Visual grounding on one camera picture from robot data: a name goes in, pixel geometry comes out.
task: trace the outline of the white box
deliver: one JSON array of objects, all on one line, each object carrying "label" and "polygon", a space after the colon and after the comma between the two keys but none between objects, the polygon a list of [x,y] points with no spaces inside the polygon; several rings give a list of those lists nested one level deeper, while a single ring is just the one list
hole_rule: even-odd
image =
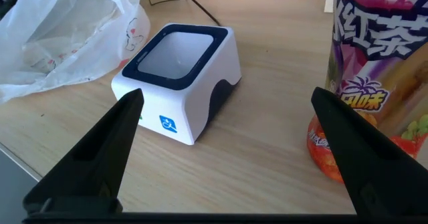
[{"label": "white box", "polygon": [[139,125],[192,145],[241,79],[229,27],[164,26],[112,81],[119,100],[141,88]]}]

